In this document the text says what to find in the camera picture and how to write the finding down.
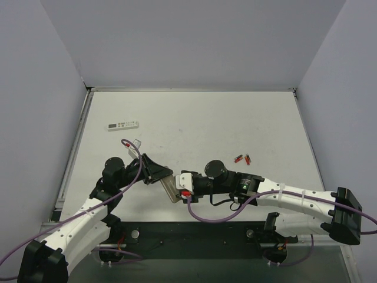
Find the grey beige remote control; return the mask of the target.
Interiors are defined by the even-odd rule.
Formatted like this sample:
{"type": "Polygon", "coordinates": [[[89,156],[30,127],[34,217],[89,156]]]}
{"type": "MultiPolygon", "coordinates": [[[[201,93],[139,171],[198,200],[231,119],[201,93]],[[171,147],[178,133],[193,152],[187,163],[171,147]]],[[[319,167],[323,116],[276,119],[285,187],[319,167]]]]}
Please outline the grey beige remote control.
{"type": "Polygon", "coordinates": [[[181,200],[180,191],[176,188],[176,180],[173,175],[162,178],[160,183],[172,203],[177,203],[181,200]]]}

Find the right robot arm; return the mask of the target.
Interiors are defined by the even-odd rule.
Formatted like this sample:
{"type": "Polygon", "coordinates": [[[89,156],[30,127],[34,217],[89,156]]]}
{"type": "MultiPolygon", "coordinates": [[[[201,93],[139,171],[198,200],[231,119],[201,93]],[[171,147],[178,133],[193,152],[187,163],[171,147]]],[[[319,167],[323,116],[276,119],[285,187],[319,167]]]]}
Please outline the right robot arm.
{"type": "Polygon", "coordinates": [[[346,245],[361,242],[362,207],[344,187],[315,191],[287,186],[249,173],[228,170],[220,160],[205,166],[205,174],[182,171],[174,180],[184,200],[198,202],[203,196],[227,194],[242,209],[247,205],[271,206],[264,230],[288,238],[298,235],[328,235],[346,245]]]}

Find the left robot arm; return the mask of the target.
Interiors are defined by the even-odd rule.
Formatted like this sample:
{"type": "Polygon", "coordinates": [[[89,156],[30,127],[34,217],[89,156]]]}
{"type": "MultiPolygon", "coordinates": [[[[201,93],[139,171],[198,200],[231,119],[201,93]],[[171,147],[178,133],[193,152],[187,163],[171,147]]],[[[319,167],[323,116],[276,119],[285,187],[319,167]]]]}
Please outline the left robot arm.
{"type": "Polygon", "coordinates": [[[43,241],[33,240],[26,246],[17,281],[67,282],[98,244],[119,239],[120,220],[111,212],[122,199],[122,191],[141,180],[149,185],[172,175],[171,169],[146,154],[128,166],[119,157],[108,159],[101,178],[75,215],[60,222],[43,241]]]}

